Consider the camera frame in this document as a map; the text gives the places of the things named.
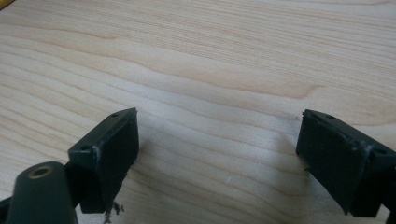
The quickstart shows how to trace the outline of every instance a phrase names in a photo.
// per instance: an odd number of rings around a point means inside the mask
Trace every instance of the light wood tabletop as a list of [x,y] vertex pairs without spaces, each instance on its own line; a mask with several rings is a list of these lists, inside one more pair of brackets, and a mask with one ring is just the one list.
[[396,149],[395,96],[394,0],[16,0],[0,11],[0,198],[136,107],[112,223],[384,223],[385,207],[345,216],[295,147],[309,108]]

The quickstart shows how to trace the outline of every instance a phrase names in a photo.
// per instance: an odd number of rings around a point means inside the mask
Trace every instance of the table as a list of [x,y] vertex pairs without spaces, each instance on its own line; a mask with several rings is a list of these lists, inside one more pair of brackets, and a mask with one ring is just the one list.
[[17,0],[0,12],[0,198],[136,107],[141,152],[113,223],[384,223],[384,207],[345,216],[295,147],[310,108],[396,148],[395,11],[381,0]]

